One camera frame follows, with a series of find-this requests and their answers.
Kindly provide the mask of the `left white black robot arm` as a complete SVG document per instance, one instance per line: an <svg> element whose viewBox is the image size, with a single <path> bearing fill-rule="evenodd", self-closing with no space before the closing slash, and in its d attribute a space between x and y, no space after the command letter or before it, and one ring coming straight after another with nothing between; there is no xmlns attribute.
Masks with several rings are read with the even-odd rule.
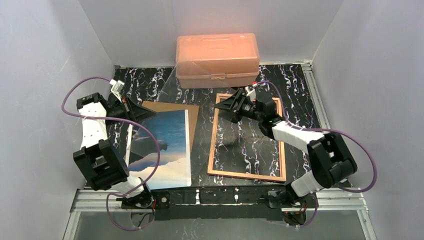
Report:
<svg viewBox="0 0 424 240"><path fill-rule="evenodd" d="M82 121L82 144L73 160L88 185L95 191L115 190L131 200L151 198L147 184L130 175L129 164L109 141L107 127L112 118L140 123L157 113L125 97L108 102L98 92L79 98L76 107L86 119Z"/></svg>

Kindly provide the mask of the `pink wooden picture frame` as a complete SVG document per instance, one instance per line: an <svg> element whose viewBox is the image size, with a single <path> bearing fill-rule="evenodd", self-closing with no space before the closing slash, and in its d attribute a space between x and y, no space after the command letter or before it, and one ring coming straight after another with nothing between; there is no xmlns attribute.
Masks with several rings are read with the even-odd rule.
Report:
<svg viewBox="0 0 424 240"><path fill-rule="evenodd" d="M231 123L215 109L207 173L239 179L284 182L285 146L264 136L257 121Z"/></svg>

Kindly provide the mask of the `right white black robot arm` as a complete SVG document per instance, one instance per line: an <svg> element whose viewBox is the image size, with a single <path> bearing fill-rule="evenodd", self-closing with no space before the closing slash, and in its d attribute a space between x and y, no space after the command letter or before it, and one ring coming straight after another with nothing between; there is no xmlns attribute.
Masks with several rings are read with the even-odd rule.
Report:
<svg viewBox="0 0 424 240"><path fill-rule="evenodd" d="M276 199L294 204L308 194L332 188L358 170L339 133L306 131L290 126L278 113L279 107L269 95L258 94L253 97L251 92L238 89L214 107L222 118L232 123L237 123L244 117L255 120L266 137L307 153L310 171L287 183L283 190L276 193Z"/></svg>

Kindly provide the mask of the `landscape photo print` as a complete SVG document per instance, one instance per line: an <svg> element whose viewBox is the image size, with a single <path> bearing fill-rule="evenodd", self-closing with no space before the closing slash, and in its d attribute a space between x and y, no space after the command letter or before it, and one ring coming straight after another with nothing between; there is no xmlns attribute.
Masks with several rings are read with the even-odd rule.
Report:
<svg viewBox="0 0 424 240"><path fill-rule="evenodd" d="M189 187L191 180L188 110L158 112L134 127L129 151L129 173L146 179L151 190Z"/></svg>

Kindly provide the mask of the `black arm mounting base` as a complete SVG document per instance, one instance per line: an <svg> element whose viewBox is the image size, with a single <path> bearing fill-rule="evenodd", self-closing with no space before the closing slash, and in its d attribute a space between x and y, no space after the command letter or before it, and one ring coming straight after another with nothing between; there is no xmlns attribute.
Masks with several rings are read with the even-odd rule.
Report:
<svg viewBox="0 0 424 240"><path fill-rule="evenodd" d="M150 190L129 199L119 197L122 209L146 209L157 221L180 219L265 219L303 224L318 201L311 195L291 203L284 185L181 187Z"/></svg>

